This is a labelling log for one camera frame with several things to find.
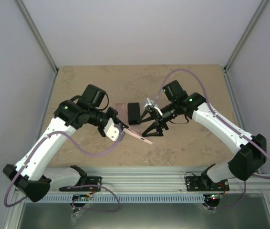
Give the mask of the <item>right aluminium corner post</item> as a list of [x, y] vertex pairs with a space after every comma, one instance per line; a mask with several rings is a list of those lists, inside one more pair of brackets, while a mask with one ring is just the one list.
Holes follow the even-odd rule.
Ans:
[[251, 17], [248, 25], [246, 26], [245, 31], [243, 32], [241, 38], [239, 39], [235, 49], [233, 50], [232, 54], [230, 55], [226, 65], [223, 67], [225, 73], [229, 72], [229, 69], [232, 67], [235, 59], [237, 58], [238, 54], [242, 50], [243, 46], [247, 42], [249, 36], [253, 32], [255, 26], [257, 25], [258, 21], [260, 20], [261, 16], [263, 15], [264, 11], [266, 10], [270, 0], [261, 0], [257, 9], [255, 10], [253, 16]]

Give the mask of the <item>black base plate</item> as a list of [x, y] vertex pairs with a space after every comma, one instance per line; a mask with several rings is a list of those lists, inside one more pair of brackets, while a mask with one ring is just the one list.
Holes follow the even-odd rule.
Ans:
[[[86, 177], [80, 178], [80, 180], [74, 186], [81, 186], [81, 185], [101, 185], [102, 184], [102, 177]], [[99, 192], [101, 189], [99, 187], [82, 187], [82, 188], [67, 188], [61, 187], [59, 188], [60, 192]]]
[[204, 181], [201, 176], [186, 176], [185, 182], [189, 192], [224, 192], [230, 190], [227, 179], [215, 183], [211, 180]]

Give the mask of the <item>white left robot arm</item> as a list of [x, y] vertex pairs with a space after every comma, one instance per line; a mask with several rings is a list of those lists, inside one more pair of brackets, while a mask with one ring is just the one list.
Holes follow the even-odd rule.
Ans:
[[32, 149], [16, 164], [7, 164], [3, 168], [11, 181], [9, 188], [15, 186], [32, 202], [41, 200], [54, 184], [54, 179], [43, 174], [47, 165], [66, 140], [75, 143], [71, 136], [85, 124], [97, 127], [102, 137], [113, 141], [109, 149], [99, 153], [100, 156], [113, 150], [123, 139], [123, 130], [128, 126], [117, 117], [114, 108], [99, 107], [105, 97], [108, 97], [106, 91], [90, 84], [82, 95], [61, 102]]

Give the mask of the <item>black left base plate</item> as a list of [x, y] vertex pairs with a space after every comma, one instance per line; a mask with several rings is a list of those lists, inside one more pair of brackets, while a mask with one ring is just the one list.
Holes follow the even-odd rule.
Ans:
[[[74, 186], [81, 186], [81, 185], [101, 185], [102, 184], [102, 177], [86, 177], [80, 178], [80, 180]], [[99, 192], [101, 189], [99, 187], [82, 187], [82, 188], [67, 188], [61, 187], [59, 188], [60, 192]]]

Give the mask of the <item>aluminium corner post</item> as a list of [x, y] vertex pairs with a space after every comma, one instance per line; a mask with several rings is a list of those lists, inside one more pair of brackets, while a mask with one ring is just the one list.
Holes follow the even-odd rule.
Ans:
[[52, 55], [49, 52], [49, 49], [47, 48], [37, 26], [35, 25], [35, 22], [33, 21], [26, 5], [22, 0], [15, 0], [14, 1], [22, 14], [24, 20], [26, 21], [29, 29], [31, 30], [37, 44], [39, 45], [41, 51], [43, 52], [45, 58], [47, 59], [49, 65], [51, 66], [52, 70], [54, 71], [55, 74], [58, 73], [59, 68], [57, 67]]
[[232, 67], [235, 59], [237, 58], [238, 54], [242, 50], [243, 46], [247, 42], [249, 36], [253, 32], [255, 26], [257, 25], [258, 21], [260, 20], [261, 16], [263, 15], [264, 11], [266, 10], [270, 0], [261, 0], [257, 9], [255, 10], [253, 16], [251, 17], [248, 25], [246, 26], [245, 31], [243, 32], [241, 38], [239, 39], [235, 49], [233, 50], [232, 54], [230, 55], [226, 65], [223, 67], [225, 73], [229, 72], [229, 69]]

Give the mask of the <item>pink phone with ring holder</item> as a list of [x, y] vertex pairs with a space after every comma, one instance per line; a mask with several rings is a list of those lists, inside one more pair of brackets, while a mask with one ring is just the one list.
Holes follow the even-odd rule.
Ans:
[[134, 129], [131, 129], [131, 128], [124, 128], [123, 131], [126, 134], [128, 134], [128, 135], [130, 135], [130, 136], [132, 136], [132, 137], [134, 137], [136, 139], [139, 139], [139, 140], [141, 140], [141, 141], [143, 141], [143, 142], [145, 142], [147, 144], [150, 144], [150, 145], [153, 144], [152, 141], [148, 140], [147, 138], [142, 137], [141, 133], [139, 131], [137, 131], [137, 130], [134, 130]]

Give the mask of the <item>aluminium rail frame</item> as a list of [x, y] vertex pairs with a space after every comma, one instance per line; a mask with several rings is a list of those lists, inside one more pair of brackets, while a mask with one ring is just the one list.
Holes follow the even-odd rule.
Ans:
[[[162, 88], [169, 83], [170, 82], [168, 80], [164, 80], [159, 89], [159, 92], [164, 93]], [[200, 95], [202, 95], [206, 99], [208, 105], [212, 106], [209, 102], [206, 92], [203, 92]], [[266, 156], [266, 162], [270, 162], [270, 156], [267, 154], [266, 150], [261, 150], [261, 153]], [[257, 178], [270, 180], [270, 175], [260, 175], [259, 170], [257, 170], [246, 181]], [[187, 191], [185, 177], [200, 176], [202, 172], [203, 171], [198, 172], [186, 168], [84, 168], [72, 165], [68, 167], [55, 168], [48, 168], [47, 166], [43, 174], [48, 178], [54, 179], [54, 184], [51, 185], [51, 189], [49, 190], [49, 192], [60, 192], [59, 188], [61, 187], [99, 187], [101, 189], [99, 192], [68, 192], [75, 193], [77, 195], [84, 195], [86, 197], [92, 197], [94, 194], [105, 193], [109, 193], [115, 198], [117, 197], [117, 194], [175, 194], [177, 193], [178, 187], [180, 187], [183, 192], [188, 194], [215, 194], [223, 196], [225, 193], [228, 192]], [[86, 177], [94, 176], [102, 177], [101, 185], [74, 186], [80, 180], [80, 178], [86, 179]], [[243, 186], [246, 185], [246, 181], [242, 181], [238, 178], [231, 178], [227, 180], [228, 183], [235, 180]], [[203, 202], [203, 205], [209, 210], [216, 210], [218, 209], [218, 202], [219, 199], [212, 200], [209, 198]], [[71, 204], [73, 208], [84, 208], [84, 204], [76, 204], [75, 202], [72, 202]]]

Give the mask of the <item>light pink phone case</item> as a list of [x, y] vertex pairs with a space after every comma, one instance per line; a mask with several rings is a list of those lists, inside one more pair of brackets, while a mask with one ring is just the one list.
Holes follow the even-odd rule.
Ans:
[[117, 117], [125, 124], [128, 122], [127, 103], [116, 103], [114, 106], [118, 112]]

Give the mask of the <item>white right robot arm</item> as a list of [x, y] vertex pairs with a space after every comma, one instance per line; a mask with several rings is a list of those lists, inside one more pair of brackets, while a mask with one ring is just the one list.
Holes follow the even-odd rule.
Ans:
[[200, 182], [204, 189], [213, 190], [219, 182], [231, 178], [246, 181], [266, 163], [267, 158], [261, 153], [267, 146], [264, 136], [252, 135], [238, 128], [208, 105], [199, 93], [188, 95], [176, 80], [162, 90], [171, 103], [160, 109], [153, 100], [146, 100], [145, 110], [138, 121], [153, 123], [142, 133], [143, 137], [163, 136], [163, 130], [168, 130], [167, 123], [183, 115], [186, 121], [194, 120], [207, 128], [234, 154], [230, 161], [212, 164], [201, 173]]

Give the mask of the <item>left aluminium corner post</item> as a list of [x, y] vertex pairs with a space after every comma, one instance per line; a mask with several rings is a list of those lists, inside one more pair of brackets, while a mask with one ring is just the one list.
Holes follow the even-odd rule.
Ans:
[[39, 45], [41, 51], [43, 52], [45, 58], [47, 59], [49, 65], [51, 66], [52, 70], [54, 71], [55, 74], [58, 73], [59, 68], [57, 67], [52, 55], [49, 52], [49, 49], [47, 48], [37, 26], [35, 25], [35, 22], [33, 21], [26, 5], [22, 0], [15, 0], [14, 1], [22, 14], [24, 20], [26, 21], [29, 29], [31, 30], [37, 44]]

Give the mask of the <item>purple phone black screen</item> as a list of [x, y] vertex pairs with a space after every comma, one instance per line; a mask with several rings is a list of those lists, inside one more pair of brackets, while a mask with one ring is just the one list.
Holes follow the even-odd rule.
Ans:
[[140, 104], [138, 102], [127, 104], [127, 117], [129, 125], [138, 125], [140, 119]]

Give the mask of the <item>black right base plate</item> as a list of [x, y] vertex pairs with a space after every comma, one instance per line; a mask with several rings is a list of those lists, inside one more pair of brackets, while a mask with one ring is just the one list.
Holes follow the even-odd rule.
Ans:
[[215, 183], [211, 180], [204, 181], [201, 176], [186, 176], [185, 182], [189, 192], [224, 192], [230, 190], [227, 179]]

